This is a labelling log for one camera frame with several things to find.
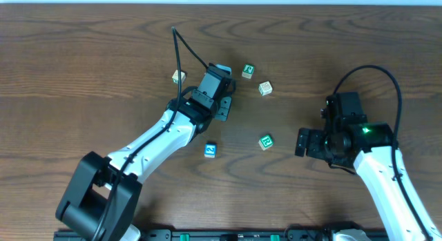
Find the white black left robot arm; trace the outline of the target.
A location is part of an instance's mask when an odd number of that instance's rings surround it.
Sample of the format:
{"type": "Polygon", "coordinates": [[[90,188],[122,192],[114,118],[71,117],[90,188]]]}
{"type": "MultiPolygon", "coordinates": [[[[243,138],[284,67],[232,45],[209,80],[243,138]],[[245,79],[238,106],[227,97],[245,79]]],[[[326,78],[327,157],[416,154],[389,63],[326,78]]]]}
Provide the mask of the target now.
{"type": "Polygon", "coordinates": [[[203,133],[213,119],[226,120],[231,98],[194,91],[172,99],[158,122],[135,141],[101,157],[81,158],[55,217],[83,240],[140,240],[132,223],[142,185],[170,155],[203,133]]]}

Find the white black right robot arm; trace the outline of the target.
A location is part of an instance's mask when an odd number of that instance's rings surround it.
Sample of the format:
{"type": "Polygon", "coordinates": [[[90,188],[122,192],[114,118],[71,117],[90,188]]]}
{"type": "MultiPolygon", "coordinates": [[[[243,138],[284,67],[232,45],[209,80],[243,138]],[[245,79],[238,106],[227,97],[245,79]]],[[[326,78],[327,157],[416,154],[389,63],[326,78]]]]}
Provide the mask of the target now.
{"type": "Polygon", "coordinates": [[[295,154],[326,161],[359,176],[390,240],[440,240],[386,123],[350,124],[339,131],[301,128],[295,154]]]}

